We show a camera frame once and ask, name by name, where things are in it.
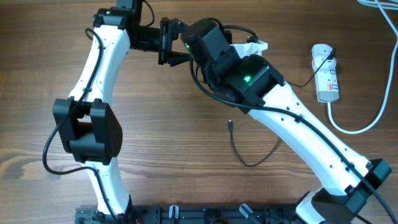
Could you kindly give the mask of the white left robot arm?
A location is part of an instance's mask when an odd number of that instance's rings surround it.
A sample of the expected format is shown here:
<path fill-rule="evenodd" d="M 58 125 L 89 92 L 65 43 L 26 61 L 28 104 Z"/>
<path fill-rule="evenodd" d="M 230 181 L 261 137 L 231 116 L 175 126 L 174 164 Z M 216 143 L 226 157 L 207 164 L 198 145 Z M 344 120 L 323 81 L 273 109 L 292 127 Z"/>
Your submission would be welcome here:
<path fill-rule="evenodd" d="M 92 46 L 83 73 L 65 99 L 53 104 L 59 135 L 65 152 L 80 169 L 87 171 L 98 204 L 85 210 L 77 223 L 134 223 L 131 196 L 124 187 L 118 166 L 123 131 L 111 109 L 119 68 L 131 50 L 156 52 L 160 64 L 175 66 L 188 61 L 188 54 L 174 52 L 172 43 L 188 26 L 178 19 L 163 18 L 158 27 L 142 25 L 142 1 L 118 1 L 101 8 L 85 33 Z"/>

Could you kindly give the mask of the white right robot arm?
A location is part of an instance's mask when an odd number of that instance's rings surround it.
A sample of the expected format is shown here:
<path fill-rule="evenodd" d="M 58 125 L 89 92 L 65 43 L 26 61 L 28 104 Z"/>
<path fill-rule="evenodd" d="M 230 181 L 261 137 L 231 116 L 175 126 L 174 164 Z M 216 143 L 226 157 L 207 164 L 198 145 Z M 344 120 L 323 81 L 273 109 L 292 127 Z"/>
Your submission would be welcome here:
<path fill-rule="evenodd" d="M 199 89 L 237 107 L 280 137 L 315 173 L 321 187 L 295 212 L 305 223 L 350 223 L 391 173 L 383 159 L 367 159 L 338 139 L 299 100 L 283 76 L 258 54 L 240 55 L 214 18 L 188 26 L 181 40 L 198 65 Z"/>

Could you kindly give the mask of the white power strip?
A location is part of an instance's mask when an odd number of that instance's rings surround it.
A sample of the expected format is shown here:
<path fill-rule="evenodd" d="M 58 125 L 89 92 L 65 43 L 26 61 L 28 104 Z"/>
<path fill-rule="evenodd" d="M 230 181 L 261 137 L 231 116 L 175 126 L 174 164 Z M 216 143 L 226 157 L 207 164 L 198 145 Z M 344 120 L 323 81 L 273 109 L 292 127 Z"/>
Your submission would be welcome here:
<path fill-rule="evenodd" d="M 327 44 L 315 44 L 312 47 L 312 68 L 317 71 L 315 88 L 320 103 L 331 103 L 340 97 L 335 55 L 336 50 Z"/>

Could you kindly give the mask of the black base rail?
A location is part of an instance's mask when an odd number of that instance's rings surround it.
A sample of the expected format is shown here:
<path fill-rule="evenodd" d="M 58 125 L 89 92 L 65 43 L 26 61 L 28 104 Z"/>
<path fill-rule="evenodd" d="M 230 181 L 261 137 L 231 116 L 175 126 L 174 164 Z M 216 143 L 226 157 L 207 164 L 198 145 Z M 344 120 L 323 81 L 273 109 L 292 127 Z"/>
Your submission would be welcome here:
<path fill-rule="evenodd" d="M 111 215 L 101 213 L 95 207 L 78 208 L 75 223 L 130 223 L 130 224 L 285 224 L 303 223 L 295 213 L 294 204 L 251 206 L 186 207 L 171 205 L 133 206 L 125 214 Z"/>

